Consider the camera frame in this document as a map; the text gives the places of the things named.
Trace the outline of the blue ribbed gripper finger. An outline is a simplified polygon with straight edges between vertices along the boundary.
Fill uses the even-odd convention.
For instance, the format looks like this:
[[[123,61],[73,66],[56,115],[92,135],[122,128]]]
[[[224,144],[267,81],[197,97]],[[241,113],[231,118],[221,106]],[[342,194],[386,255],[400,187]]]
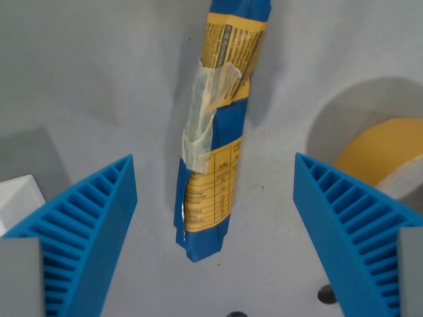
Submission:
[[[137,205],[127,155],[47,202],[3,238],[37,238],[47,316],[100,316]]]
[[[422,216],[297,153],[293,201],[345,316],[400,316],[397,237]]]

